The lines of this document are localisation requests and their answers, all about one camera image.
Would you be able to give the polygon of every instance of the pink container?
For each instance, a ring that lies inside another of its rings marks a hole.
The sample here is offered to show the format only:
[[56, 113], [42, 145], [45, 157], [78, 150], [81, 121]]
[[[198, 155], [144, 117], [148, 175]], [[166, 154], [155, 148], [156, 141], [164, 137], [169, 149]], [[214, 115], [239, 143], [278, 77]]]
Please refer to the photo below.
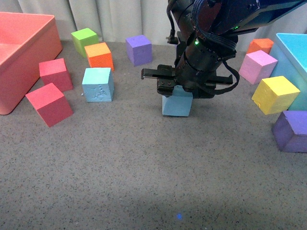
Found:
[[62, 45], [53, 15], [0, 12], [0, 115], [9, 114], [39, 79], [39, 62]]

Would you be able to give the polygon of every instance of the purple cube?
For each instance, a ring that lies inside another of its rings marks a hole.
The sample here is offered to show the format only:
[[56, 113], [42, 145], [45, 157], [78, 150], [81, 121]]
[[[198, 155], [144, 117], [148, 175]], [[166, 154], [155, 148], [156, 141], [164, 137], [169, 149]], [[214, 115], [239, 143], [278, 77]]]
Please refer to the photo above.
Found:
[[307, 153], [307, 111], [283, 111], [272, 132], [281, 151]]
[[144, 36], [134, 36], [126, 38], [127, 54], [134, 66], [152, 62], [152, 44]]

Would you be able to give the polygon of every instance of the yellow cube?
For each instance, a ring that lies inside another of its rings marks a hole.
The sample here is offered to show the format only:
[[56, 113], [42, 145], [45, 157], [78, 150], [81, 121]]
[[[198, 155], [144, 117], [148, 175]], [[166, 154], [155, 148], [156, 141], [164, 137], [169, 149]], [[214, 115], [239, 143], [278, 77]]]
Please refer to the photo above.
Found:
[[287, 110], [300, 90], [284, 76], [262, 79], [251, 98], [265, 114]]

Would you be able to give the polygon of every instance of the blue light spot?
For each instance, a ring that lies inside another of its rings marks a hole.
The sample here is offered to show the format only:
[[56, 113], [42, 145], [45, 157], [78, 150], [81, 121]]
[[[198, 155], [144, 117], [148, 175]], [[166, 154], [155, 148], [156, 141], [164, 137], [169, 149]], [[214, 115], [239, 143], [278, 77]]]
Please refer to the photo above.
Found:
[[182, 219], [181, 213], [178, 213], [178, 214], [177, 214], [177, 218], [178, 218], [178, 219]]

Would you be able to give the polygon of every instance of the orange cube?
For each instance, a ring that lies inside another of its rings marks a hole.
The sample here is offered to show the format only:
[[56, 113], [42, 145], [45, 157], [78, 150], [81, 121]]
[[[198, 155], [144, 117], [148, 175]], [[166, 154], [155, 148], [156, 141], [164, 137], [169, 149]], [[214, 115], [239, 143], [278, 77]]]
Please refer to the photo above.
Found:
[[105, 42], [84, 48], [91, 68], [111, 68], [114, 71], [112, 54]]
[[263, 52], [269, 54], [274, 42], [268, 38], [254, 39], [248, 47], [247, 54], [262, 50]]

